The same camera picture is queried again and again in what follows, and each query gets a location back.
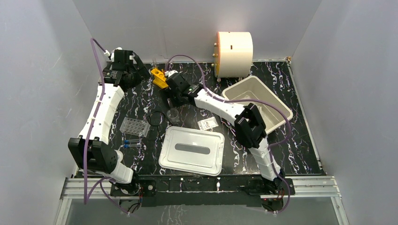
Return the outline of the small clear beaker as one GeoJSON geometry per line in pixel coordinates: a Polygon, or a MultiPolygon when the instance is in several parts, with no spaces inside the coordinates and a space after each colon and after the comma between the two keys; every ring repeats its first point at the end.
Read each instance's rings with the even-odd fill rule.
{"type": "Polygon", "coordinates": [[[175,108],[171,108],[167,111],[166,116],[171,123],[179,122],[179,111],[175,108]]]}

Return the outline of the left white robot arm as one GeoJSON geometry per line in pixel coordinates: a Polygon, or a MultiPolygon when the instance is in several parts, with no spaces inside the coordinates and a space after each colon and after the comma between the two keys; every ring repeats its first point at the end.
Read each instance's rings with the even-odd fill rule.
{"type": "Polygon", "coordinates": [[[77,137],[68,142],[78,168],[112,178],[129,195],[140,190],[134,172],[122,163],[123,154],[109,146],[109,132],[116,109],[128,90],[150,77],[140,57],[132,50],[116,48],[102,69],[90,115],[77,137]]]}

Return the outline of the yellow test tube rack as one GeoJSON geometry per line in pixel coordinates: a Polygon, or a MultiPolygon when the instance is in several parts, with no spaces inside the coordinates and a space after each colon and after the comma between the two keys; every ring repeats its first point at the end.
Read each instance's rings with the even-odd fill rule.
{"type": "Polygon", "coordinates": [[[162,70],[158,68],[153,68],[150,70],[150,73],[154,76],[153,83],[161,89],[165,89],[168,87],[166,83],[166,76],[164,75],[162,70]]]}

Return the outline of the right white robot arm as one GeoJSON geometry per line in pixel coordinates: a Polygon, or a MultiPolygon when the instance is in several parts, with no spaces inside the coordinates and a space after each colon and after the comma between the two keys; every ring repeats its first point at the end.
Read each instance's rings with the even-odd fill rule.
{"type": "Polygon", "coordinates": [[[270,194],[277,194],[283,188],[281,168],[270,152],[266,124],[255,104],[231,103],[206,90],[201,84],[189,84],[175,70],[166,72],[165,77],[169,98],[173,104],[191,104],[231,123],[236,140],[251,152],[261,176],[266,179],[265,190],[270,194]]]}

